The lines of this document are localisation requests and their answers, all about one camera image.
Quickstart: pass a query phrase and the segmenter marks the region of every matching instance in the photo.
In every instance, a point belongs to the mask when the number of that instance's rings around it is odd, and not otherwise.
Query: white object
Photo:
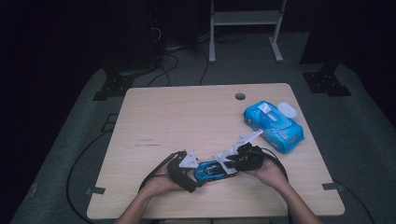
[[[178,165],[181,168],[198,168],[197,157],[195,156],[195,151],[192,150]]]
[[[241,147],[242,145],[250,142],[251,140],[253,140],[255,137],[259,136],[260,134],[262,134],[262,130],[258,130],[253,133],[239,134],[239,138],[236,141],[236,143],[233,144],[233,148],[237,149],[237,148]]]
[[[230,161],[227,159],[228,156],[231,155],[236,155],[238,154],[237,149],[239,147],[241,147],[242,145],[250,142],[251,140],[253,140],[255,137],[259,136],[262,133],[262,130],[258,130],[256,132],[253,133],[246,133],[246,134],[239,134],[238,140],[236,141],[235,144],[233,144],[232,147],[228,148],[225,152],[223,153],[218,153],[216,155],[213,156],[213,158],[215,158],[216,161],[218,161],[221,164],[221,167],[224,169],[224,171],[228,174],[234,174],[237,171],[232,168],[229,169],[227,168],[227,166],[224,164],[225,161]]]
[[[272,109],[271,106],[269,106],[267,103],[262,103],[259,105],[259,109],[262,111],[262,113],[266,114],[271,120],[277,121],[277,118],[271,113]]]
[[[209,62],[216,61],[215,52],[215,26],[225,25],[263,25],[271,24],[275,26],[273,36],[269,37],[271,48],[278,63],[283,62],[283,57],[277,46],[277,37],[279,35],[280,25],[283,20],[283,14],[287,0],[281,0],[279,10],[265,11],[215,11],[214,0],[210,5],[210,40],[209,40]]]
[[[297,117],[297,110],[290,104],[281,102],[277,105],[277,109],[289,119]]]

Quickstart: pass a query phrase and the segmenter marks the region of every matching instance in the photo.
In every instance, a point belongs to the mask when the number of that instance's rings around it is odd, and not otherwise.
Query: wooden table
[[[235,95],[244,93],[245,100]],[[345,211],[304,115],[288,84],[249,84],[141,88],[128,90],[93,194],[89,218],[116,218],[136,195],[142,180],[172,152],[194,149],[199,161],[231,146],[240,133],[250,133],[245,109],[261,100],[275,105],[288,102],[299,113],[305,140],[289,154],[273,151],[284,164],[290,183],[319,216]],[[253,146],[272,149],[257,137]],[[154,198],[145,218],[276,217],[286,216],[287,206],[273,189],[256,178],[235,177],[205,184],[194,193],[172,191]]]

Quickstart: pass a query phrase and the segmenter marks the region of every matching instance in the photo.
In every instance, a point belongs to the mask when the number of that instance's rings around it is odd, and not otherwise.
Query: round hole
[[[238,92],[235,95],[235,99],[237,99],[237,100],[245,100],[246,98],[247,98],[246,95],[244,93],[241,93],[241,92]]]

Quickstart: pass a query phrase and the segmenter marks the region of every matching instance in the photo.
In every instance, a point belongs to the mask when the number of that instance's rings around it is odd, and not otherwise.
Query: forearm
[[[295,224],[318,224],[322,223],[320,219],[312,212],[312,210],[306,205],[300,195],[294,190],[294,188],[288,184],[277,189],[285,200],[289,207],[293,223]]]
[[[152,197],[153,196],[151,194],[143,190],[140,191],[122,215],[117,219],[116,223],[138,224]]]

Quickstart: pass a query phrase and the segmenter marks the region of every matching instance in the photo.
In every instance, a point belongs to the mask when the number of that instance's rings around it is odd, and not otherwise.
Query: shelf leg
[[[277,46],[276,41],[277,41],[277,37],[279,35],[280,25],[282,24],[283,14],[285,12],[285,7],[286,7],[286,2],[287,2],[287,0],[283,0],[281,3],[280,10],[279,10],[279,13],[277,14],[277,18],[276,18],[276,26],[275,26],[275,30],[274,30],[274,35],[270,36],[270,38],[269,38],[271,48],[273,49],[277,63],[283,62],[283,57],[282,57],[282,54],[280,53],[280,50],[279,50],[279,47]]]
[[[210,3],[210,40],[209,40],[209,62],[216,61],[215,52],[215,3],[214,0]]]

